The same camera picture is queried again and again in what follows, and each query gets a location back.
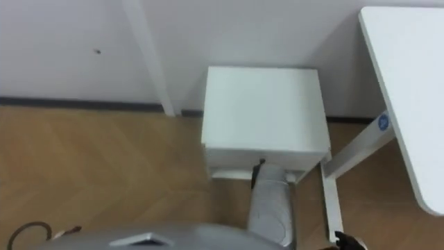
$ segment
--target black wire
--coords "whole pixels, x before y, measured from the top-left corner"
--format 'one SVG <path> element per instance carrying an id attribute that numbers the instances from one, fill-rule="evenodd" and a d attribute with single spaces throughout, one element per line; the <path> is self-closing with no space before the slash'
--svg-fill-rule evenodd
<path id="1" fill-rule="evenodd" d="M 6 250 L 12 250 L 12 244 L 14 243 L 15 238 L 23 232 L 25 229 L 32 227 L 32 226 L 41 226 L 46 229 L 46 240 L 50 240 L 52 238 L 53 231 L 51 229 L 51 226 L 49 226 L 47 223 L 44 222 L 29 222 L 26 223 L 23 226 L 20 226 L 14 233 L 9 237 L 8 246 L 6 247 Z"/>

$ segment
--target white desk frame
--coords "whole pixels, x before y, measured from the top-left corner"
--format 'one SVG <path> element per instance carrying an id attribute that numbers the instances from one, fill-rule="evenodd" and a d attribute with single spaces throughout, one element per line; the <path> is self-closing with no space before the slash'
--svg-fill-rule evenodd
<path id="1" fill-rule="evenodd" d="M 350 144 L 333 159 L 328 155 L 321 162 L 325 209 L 327 211 L 328 238 L 336 242 L 335 231 L 343 231 L 341 207 L 336 179 L 369 157 L 395 137 L 387 112 L 384 111 L 368 125 Z"/>

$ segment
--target white pedestal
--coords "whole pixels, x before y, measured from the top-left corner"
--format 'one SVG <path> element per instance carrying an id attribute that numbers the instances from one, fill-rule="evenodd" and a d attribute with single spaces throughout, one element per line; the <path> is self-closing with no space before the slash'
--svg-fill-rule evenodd
<path id="1" fill-rule="evenodd" d="M 250 179 L 265 158 L 300 178 L 330 152 L 317 71 L 210 67 L 202 144 L 211 177 Z"/>

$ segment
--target wooden floor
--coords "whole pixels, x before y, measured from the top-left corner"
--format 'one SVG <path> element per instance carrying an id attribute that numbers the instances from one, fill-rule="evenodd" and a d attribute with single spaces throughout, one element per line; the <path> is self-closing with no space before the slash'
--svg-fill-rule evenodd
<path id="1" fill-rule="evenodd" d="M 200 119 L 0 108 L 0 245 L 34 220 L 55 231 L 214 222 L 245 227 L 250 188 L 205 178 Z M 329 124 L 333 153 L 361 125 Z M 396 141 L 339 179 L 346 233 L 370 249 L 444 249 L 444 219 L 414 199 Z M 298 249 L 327 246 L 319 170 L 294 187 Z M 17 248 L 42 241 L 31 229 Z"/>

